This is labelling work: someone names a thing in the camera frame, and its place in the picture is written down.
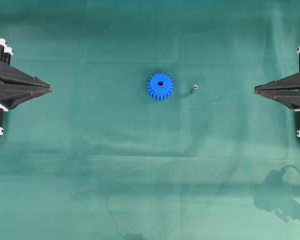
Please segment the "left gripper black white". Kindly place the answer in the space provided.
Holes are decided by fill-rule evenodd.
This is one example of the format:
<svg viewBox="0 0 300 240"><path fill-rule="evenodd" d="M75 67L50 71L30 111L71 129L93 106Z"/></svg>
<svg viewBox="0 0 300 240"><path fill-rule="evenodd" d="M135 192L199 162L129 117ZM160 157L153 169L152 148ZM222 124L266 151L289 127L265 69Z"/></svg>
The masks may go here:
<svg viewBox="0 0 300 240"><path fill-rule="evenodd" d="M9 65L13 55L14 50L7 45L4 38L0 38L0 80L12 83L0 84L0 137L4 133L2 127L4 112L52 92L50 84Z"/></svg>

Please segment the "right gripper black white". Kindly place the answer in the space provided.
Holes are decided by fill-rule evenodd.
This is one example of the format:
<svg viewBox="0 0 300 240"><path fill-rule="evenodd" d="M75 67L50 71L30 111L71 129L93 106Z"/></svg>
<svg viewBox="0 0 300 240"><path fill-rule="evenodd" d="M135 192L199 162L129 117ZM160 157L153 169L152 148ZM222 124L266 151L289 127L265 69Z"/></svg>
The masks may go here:
<svg viewBox="0 0 300 240"><path fill-rule="evenodd" d="M300 71L300 46L297 48ZM254 87L254 93L300 113L300 72ZM300 138L300 118L297 136Z"/></svg>

